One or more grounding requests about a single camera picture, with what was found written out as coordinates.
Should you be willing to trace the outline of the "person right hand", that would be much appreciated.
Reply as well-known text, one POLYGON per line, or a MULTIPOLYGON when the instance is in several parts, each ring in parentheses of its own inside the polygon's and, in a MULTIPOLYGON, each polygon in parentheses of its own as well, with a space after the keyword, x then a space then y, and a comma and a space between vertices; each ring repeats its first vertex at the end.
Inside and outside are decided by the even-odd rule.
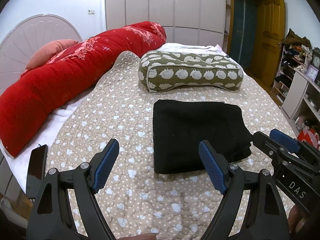
POLYGON ((298 233, 309 218, 309 214, 304 213, 297 205, 290 210, 288 217, 289 232, 298 233))

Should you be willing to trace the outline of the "person left hand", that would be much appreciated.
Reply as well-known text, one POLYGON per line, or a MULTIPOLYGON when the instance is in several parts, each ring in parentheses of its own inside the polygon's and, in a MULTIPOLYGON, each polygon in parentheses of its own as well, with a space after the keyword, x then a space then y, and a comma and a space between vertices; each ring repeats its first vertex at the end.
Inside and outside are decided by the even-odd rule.
POLYGON ((121 237, 118 240, 156 240, 158 233, 143 233, 136 236, 121 237))

